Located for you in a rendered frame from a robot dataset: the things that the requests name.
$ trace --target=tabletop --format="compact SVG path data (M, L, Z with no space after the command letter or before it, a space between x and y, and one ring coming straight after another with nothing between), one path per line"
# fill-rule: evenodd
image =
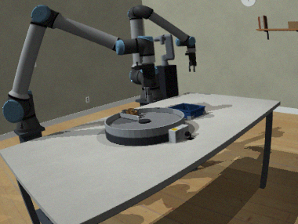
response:
M233 143L280 102L188 93L141 108L179 103L205 106L191 121L192 140L121 146L105 137L104 121L70 128L0 154L53 223L98 223L186 175Z

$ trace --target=gray circular platform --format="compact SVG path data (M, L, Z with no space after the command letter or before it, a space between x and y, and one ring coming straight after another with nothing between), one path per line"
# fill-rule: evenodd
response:
M136 116L118 113L108 117L104 122L107 139L126 146L165 143L169 141L169 129L185 124L184 113L172 108L143 108L137 112Z

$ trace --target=wall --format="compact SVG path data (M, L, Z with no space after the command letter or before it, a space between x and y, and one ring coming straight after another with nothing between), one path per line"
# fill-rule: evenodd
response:
M281 101L298 108L298 37L295 31L256 31L258 16L269 28L287 28L298 21L295 1L256 1L246 7L241 0L143 0L157 14L197 40L196 72L188 72L186 48L175 47L180 93L201 92ZM145 34L168 34L149 20ZM155 45L157 64L165 54Z
M130 38L127 11L141 0L110 1L0 1L0 105L13 87L20 53L31 22L31 11L47 5L62 16L120 38ZM106 103L138 96L140 85L129 79L131 55L117 56L96 43L58 29L48 28L37 58L30 90L40 122ZM90 103L85 102L89 96ZM0 114L0 135L16 124Z

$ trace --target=metal table leg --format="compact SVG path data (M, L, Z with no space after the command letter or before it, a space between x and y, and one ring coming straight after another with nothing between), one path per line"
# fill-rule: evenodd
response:
M22 185L19 183L19 181L17 181L17 184L19 185L20 192L22 193L22 197L23 197L23 200L25 202L26 208L27 208L27 210L29 212L29 215L30 215L30 218L31 218L32 223L33 224L40 224L39 219L38 219L38 216L37 216L36 211L35 211L35 206L32 203L32 200L30 198L30 195L22 187Z
M262 175L260 180L260 188L264 189L266 187L267 175L269 169L269 159L271 152L271 136L272 136L272 118L273 112L266 116L266 130L265 130L265 146L263 151L263 167Z

